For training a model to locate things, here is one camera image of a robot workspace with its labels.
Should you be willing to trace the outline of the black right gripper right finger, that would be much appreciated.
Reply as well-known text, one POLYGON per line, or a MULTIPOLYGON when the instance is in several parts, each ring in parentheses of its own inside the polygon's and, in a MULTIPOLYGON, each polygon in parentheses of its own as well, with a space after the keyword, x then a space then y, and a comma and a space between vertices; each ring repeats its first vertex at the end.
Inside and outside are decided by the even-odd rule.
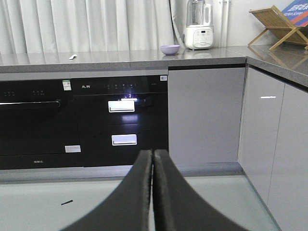
POLYGON ((157 231, 244 231, 216 210, 185 180, 168 151, 153 154, 153 206, 157 231))

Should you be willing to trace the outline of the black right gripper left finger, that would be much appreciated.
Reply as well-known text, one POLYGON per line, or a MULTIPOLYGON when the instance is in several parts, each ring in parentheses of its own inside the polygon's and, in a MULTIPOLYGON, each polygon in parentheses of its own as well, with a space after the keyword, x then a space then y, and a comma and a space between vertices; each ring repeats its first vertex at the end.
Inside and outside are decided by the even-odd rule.
POLYGON ((128 174, 92 211, 64 231, 147 231, 152 181, 152 150, 141 150, 128 174))

